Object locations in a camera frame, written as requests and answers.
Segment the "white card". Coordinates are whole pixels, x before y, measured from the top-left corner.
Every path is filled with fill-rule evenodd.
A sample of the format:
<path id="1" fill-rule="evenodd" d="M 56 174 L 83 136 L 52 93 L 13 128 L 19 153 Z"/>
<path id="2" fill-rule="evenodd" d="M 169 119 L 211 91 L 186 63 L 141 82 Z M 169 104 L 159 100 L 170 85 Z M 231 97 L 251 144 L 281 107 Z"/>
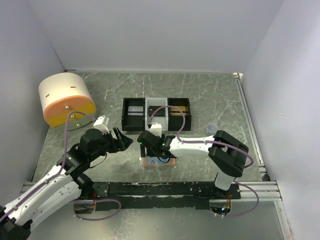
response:
<path id="1" fill-rule="evenodd" d="M 127 110 L 128 116 L 143 116 L 145 113 L 143 106 L 130 105 Z"/>

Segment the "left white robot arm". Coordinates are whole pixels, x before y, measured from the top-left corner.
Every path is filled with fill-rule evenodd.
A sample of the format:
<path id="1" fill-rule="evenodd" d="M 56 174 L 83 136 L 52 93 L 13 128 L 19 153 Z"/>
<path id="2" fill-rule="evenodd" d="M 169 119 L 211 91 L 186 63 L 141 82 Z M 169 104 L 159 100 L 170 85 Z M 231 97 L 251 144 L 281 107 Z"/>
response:
<path id="1" fill-rule="evenodd" d="M 65 152 L 52 169 L 12 202 L 0 208 L 0 238 L 26 240 L 36 219 L 51 215 L 66 203 L 93 196 L 93 181 L 85 174 L 91 162 L 108 154 L 123 152 L 133 140 L 115 127 L 114 133 L 91 128 L 80 142 Z"/>

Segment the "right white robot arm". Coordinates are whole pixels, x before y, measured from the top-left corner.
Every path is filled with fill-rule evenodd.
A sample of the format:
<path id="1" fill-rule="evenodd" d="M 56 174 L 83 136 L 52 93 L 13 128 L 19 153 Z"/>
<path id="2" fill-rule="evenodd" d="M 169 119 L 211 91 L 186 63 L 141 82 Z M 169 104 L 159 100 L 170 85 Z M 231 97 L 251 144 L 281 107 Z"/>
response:
<path id="1" fill-rule="evenodd" d="M 247 159 L 253 161 L 248 147 L 223 130 L 200 138 L 156 136 L 144 130 L 137 141 L 145 148 L 148 157 L 171 159 L 188 156 L 211 159 L 218 167 L 212 186 L 212 193 L 218 199 L 228 195 L 234 179 L 243 175 L 244 169 L 248 167 Z"/>

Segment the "black credit card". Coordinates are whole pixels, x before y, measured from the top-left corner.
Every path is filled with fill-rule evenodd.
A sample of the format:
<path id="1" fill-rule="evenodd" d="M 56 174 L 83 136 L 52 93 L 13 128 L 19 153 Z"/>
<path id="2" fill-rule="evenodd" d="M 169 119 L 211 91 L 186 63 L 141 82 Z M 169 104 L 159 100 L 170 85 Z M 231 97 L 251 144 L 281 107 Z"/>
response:
<path id="1" fill-rule="evenodd" d="M 166 109 L 161 108 L 160 106 L 150 105 L 148 107 L 148 116 L 154 117 L 165 117 L 166 116 Z"/>

